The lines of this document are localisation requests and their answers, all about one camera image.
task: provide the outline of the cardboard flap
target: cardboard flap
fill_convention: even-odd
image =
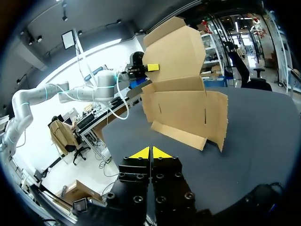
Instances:
[[[179,130],[167,125],[163,125],[157,121],[153,122],[151,128],[154,131],[157,131],[165,136],[168,136],[172,139],[180,141],[186,145],[189,145],[201,151],[204,149],[205,143],[207,141],[207,139],[204,137],[199,137],[191,133],[187,133],[183,130]]]
[[[163,37],[146,48],[143,56],[144,65],[159,64],[160,70],[147,72],[146,75],[153,82],[199,76],[206,56],[199,31],[188,26],[182,26],[168,35],[165,32],[161,36]]]
[[[155,91],[204,91],[203,79],[194,76],[154,82]]]
[[[183,19],[178,17],[173,17],[170,20],[167,20],[147,36],[144,37],[143,42],[146,47],[154,43],[155,41],[162,39],[164,36],[169,33],[186,26]]]
[[[228,125],[228,97],[220,92],[207,91],[206,99],[207,138],[222,151]]]
[[[200,136],[206,136],[204,91],[155,92],[153,96],[154,120]]]

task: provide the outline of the white wall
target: white wall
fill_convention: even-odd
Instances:
[[[103,64],[106,64],[109,68],[124,69],[124,66],[129,63],[130,55],[136,51],[143,51],[143,49],[138,40],[134,38],[96,52],[87,57],[87,60],[92,70]],[[80,66],[83,75],[88,75],[88,69],[83,62],[80,62]],[[51,83],[64,81],[69,82],[70,88],[84,84],[78,64],[74,64],[59,73]],[[34,120],[26,130],[26,144],[18,148],[14,155],[18,166],[33,175],[34,169],[42,172],[52,164],[59,157],[56,147],[52,145],[53,142],[48,128],[52,117],[59,114],[64,115],[73,107],[78,113],[81,113],[88,104],[74,101],[61,104],[58,96],[55,96],[44,103],[31,106]],[[23,138],[20,138],[18,146],[23,141]]]

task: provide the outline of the black office chair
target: black office chair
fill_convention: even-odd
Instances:
[[[272,91],[272,87],[266,82],[265,79],[251,78],[249,81],[250,72],[247,66],[245,65],[245,63],[237,54],[237,52],[231,51],[228,52],[228,54],[241,76],[241,88],[262,89],[266,91]],[[260,72],[263,71],[264,69],[255,68],[254,70],[257,71],[257,76],[260,76]]]
[[[80,137],[76,137],[76,141],[77,143],[80,145],[82,142],[81,142],[81,139]],[[75,151],[74,153],[74,158],[73,158],[73,164],[76,166],[77,164],[75,163],[75,160],[77,159],[78,156],[80,156],[83,160],[87,160],[83,155],[82,155],[82,152],[87,150],[87,149],[90,149],[89,147],[81,147],[80,149],[77,149],[76,146],[74,145],[66,145],[66,150],[67,152],[73,152]]]

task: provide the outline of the wall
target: wall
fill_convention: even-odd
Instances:
[[[121,42],[112,47],[101,50],[87,57],[92,70],[106,64],[109,68],[123,68],[129,63],[129,57],[133,52],[142,51],[142,47],[136,38]],[[81,70],[84,75],[88,70],[81,62]],[[70,87],[84,84],[79,71],[79,65],[74,64],[56,76],[51,83],[69,81]],[[14,159],[20,168],[26,168],[29,174],[33,174],[33,168],[44,171],[50,164],[59,157],[57,149],[52,145],[48,124],[54,115],[65,114],[73,107],[80,113],[88,103],[69,102],[59,103],[58,96],[32,106],[33,123],[26,130],[26,144],[17,149]]]
[[[128,40],[132,38],[133,35],[134,33],[129,29],[128,23],[122,23],[120,26],[113,26],[108,29],[83,34],[79,37],[79,40],[84,51],[88,51],[95,46],[112,40]],[[36,68],[31,69],[32,65],[16,54],[15,46],[17,45],[18,43],[16,42],[10,46],[3,56],[4,60],[0,68],[0,115],[5,114],[2,109],[3,104],[8,106],[6,114],[13,115],[10,103],[13,94],[17,90],[36,87],[56,68],[76,56],[75,48],[64,49],[63,44],[61,44],[61,46],[58,46],[51,52],[50,56],[45,58],[45,63],[48,67],[47,70],[40,71]],[[27,74],[29,87],[25,79],[23,79],[19,85],[16,83],[16,80],[21,78],[25,73]]]

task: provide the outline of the floor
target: floor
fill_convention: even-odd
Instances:
[[[95,156],[95,153],[92,150],[83,153],[83,156],[86,157],[87,160],[84,161],[80,157],[77,158],[77,166],[72,163],[72,153],[64,157],[64,160],[67,162],[67,164],[62,160],[59,161],[50,170],[46,178],[43,180],[42,184],[51,192],[57,194],[60,193],[64,185],[72,185],[75,180],[78,180],[95,192],[102,194],[106,186],[114,182],[117,176],[106,177],[103,174],[103,169],[99,168],[101,161],[98,159],[100,157],[98,155]],[[119,171],[114,161],[106,164],[106,175],[110,176],[118,174],[118,172]]]
[[[250,78],[257,77],[257,73],[253,70],[253,68],[255,68],[255,67],[264,68],[264,61],[260,60],[259,64],[258,64],[257,60],[255,59],[254,56],[247,56],[244,60],[244,63],[245,63],[245,65],[247,65],[249,67]],[[279,87],[278,84],[276,83],[276,81],[277,81],[277,71],[276,70],[273,70],[270,68],[265,68],[265,71],[261,72],[260,75],[262,78],[264,78],[267,81],[267,83],[270,84],[273,92],[286,94],[285,87]],[[237,79],[237,81],[235,82],[235,86],[240,87],[241,86],[240,75],[237,72],[236,68],[233,68],[233,76],[235,79]],[[231,82],[231,81],[229,81],[228,84],[229,84],[229,86],[233,86],[233,82]],[[301,93],[294,92],[293,93],[293,101],[294,101],[298,111],[301,113]]]

